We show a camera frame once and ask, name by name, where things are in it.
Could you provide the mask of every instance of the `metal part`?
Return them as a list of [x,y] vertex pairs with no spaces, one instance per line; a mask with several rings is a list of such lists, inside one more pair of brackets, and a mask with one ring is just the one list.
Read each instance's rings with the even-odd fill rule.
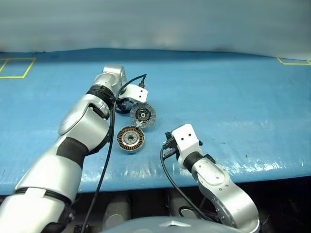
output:
[[109,108],[107,107],[107,104],[105,104],[103,100],[101,100],[100,98],[94,95],[84,95],[73,106],[73,108],[66,114],[61,126],[59,127],[58,133],[60,135],[64,135],[69,130],[71,130],[85,115],[87,109],[90,108],[90,104],[92,104],[93,107],[97,107],[98,109],[101,109],[102,107],[104,107],[103,114],[106,119],[108,118]]
[[130,100],[130,99],[122,99],[120,101],[117,102],[116,105],[116,112],[120,113],[120,114],[127,114],[130,113],[131,109],[134,106],[134,101]]
[[117,226],[131,218],[131,205],[127,192],[118,193],[108,204],[102,222],[102,229]]
[[[117,65],[106,65],[100,75],[98,75],[93,85],[108,88],[115,96],[120,88],[126,83],[124,67]],[[119,95],[119,99],[133,99],[144,103],[147,99],[148,91],[134,84],[129,84]]]
[[173,130],[172,136],[180,153],[179,165],[191,171],[201,193],[213,203],[221,223],[245,233],[258,233],[260,222],[256,205],[232,182],[223,167],[203,157],[193,127],[185,124]]
[[101,233],[242,233],[222,224],[186,217],[142,217]]
[[61,200],[44,197],[41,192],[8,196],[0,208],[0,232],[42,232],[50,222],[58,222],[64,208]]
[[142,147],[145,136],[136,126],[127,126],[119,131],[117,140],[123,150],[134,153]]
[[18,182],[15,189],[40,187],[61,194],[73,203],[77,195],[82,170],[74,161],[55,155],[56,150],[57,147],[53,146],[40,156],[23,176],[23,179]]
[[147,103],[136,103],[131,110],[131,119],[139,128],[149,128],[156,120],[155,109]]

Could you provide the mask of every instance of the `white curtain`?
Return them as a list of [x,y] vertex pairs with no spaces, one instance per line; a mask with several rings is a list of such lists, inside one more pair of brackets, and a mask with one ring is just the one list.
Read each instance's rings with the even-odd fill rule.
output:
[[311,60],[311,0],[0,0],[0,51],[87,48]]

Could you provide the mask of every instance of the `copper winding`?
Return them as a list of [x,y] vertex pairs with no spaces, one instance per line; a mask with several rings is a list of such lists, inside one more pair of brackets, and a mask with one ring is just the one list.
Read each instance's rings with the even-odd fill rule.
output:
[[[126,144],[123,143],[122,138],[123,138],[124,134],[126,134],[127,132],[135,132],[135,133],[137,133],[137,135],[138,135],[138,142],[135,145],[129,146],[129,145],[126,145]],[[141,130],[137,129],[136,127],[128,127],[128,128],[122,129],[119,132],[119,134],[118,134],[118,143],[119,143],[120,147],[122,147],[125,150],[136,150],[137,148],[139,148],[142,145],[143,140],[144,140],[143,138],[144,138],[144,136],[143,136]]]

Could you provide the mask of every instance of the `metal disc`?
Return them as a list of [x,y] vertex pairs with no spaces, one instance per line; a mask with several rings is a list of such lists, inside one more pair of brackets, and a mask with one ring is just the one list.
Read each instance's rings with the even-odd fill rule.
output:
[[136,103],[130,112],[133,123],[139,128],[151,127],[156,120],[155,109],[147,103]]
[[134,153],[143,145],[145,136],[136,126],[127,126],[118,132],[117,140],[123,150]]

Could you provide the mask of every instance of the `yellow tape line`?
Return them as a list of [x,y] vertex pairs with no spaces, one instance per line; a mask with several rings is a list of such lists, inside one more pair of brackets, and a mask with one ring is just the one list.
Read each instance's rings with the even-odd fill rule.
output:
[[311,66],[310,61],[306,61],[307,63],[287,63],[283,62],[279,57],[277,57],[278,61],[281,62],[283,65],[303,65],[303,66]]
[[30,68],[33,66],[35,63],[35,58],[0,58],[0,60],[5,61],[2,66],[0,67],[0,72],[3,70],[5,65],[8,63],[8,61],[11,60],[32,60],[30,65],[27,67],[26,71],[22,76],[0,76],[0,79],[24,79],[26,75],[28,74]]
[[0,67],[0,72],[3,70],[3,68],[5,67],[5,65],[8,63],[9,59],[5,59],[5,62],[2,64],[2,66]]

